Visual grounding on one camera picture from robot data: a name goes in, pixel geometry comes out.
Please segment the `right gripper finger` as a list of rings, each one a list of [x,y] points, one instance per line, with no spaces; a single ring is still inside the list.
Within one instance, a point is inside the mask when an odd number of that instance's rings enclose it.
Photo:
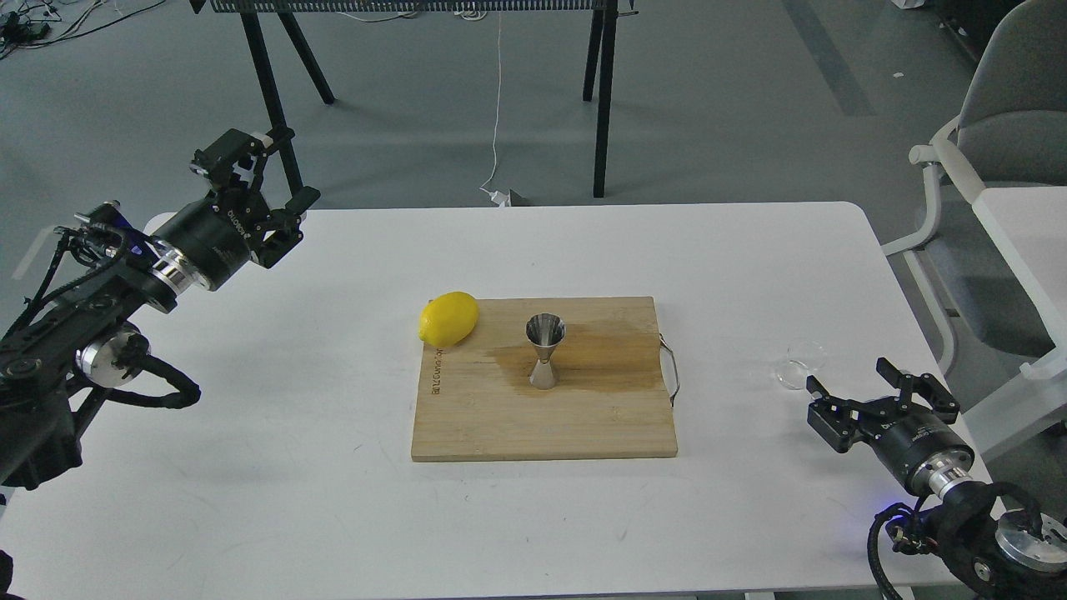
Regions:
[[[912,398],[919,396],[929,406],[929,412],[941,422],[955,422],[958,419],[959,402],[931,373],[914,375],[914,373],[899,372],[886,357],[878,358],[875,372],[883,378],[886,383],[897,391],[897,395],[890,399],[888,414],[917,414],[919,405],[912,402]]]
[[[876,400],[858,402],[835,397],[816,376],[805,379],[805,390],[811,396],[807,423],[837,453],[846,453],[857,442],[869,442],[883,430],[888,414]]]

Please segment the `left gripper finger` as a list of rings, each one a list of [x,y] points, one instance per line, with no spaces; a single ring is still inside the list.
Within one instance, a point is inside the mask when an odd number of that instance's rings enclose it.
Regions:
[[[262,198],[264,167],[270,156],[290,149],[294,137],[289,127],[252,135],[232,128],[208,147],[195,151],[189,167],[208,183],[207,198],[216,212],[266,216],[269,208]]]
[[[301,223],[320,198],[317,188],[301,187],[283,207],[269,209],[264,220],[253,223],[248,237],[253,262],[262,268],[272,268],[301,243]]]

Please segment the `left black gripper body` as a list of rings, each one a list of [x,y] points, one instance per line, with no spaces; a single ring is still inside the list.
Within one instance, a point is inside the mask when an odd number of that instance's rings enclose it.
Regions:
[[[184,255],[207,290],[218,290],[252,259],[243,232],[208,200],[191,202],[156,228],[155,237]]]

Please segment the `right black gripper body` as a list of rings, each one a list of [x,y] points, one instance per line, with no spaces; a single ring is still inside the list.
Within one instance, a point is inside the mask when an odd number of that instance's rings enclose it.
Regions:
[[[870,448],[910,495],[943,498],[970,481],[975,452],[942,419],[912,413],[870,427]]]

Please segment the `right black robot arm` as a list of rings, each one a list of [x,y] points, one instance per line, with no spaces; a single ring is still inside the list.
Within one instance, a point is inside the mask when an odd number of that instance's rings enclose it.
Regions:
[[[952,429],[958,402],[930,373],[876,364],[896,390],[858,400],[831,395],[808,377],[808,425],[838,453],[864,442],[917,498],[877,514],[866,536],[866,559],[877,588],[899,599],[883,572],[878,536],[904,555],[938,556],[980,599],[1063,599],[1066,585],[1064,522],[1044,515],[1039,502],[1012,481],[976,481],[976,453]]]

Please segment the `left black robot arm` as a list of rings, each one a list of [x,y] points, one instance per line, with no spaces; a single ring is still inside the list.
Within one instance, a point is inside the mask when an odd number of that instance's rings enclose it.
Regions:
[[[152,234],[116,202],[55,228],[46,277],[3,337],[3,486],[32,490],[83,463],[81,439],[103,402],[198,402],[201,388],[153,356],[130,317],[170,313],[191,286],[217,290],[246,263],[271,268],[301,243],[319,191],[301,187],[281,208],[262,198],[264,167],[293,136],[230,129],[198,149],[190,168],[208,192]]]

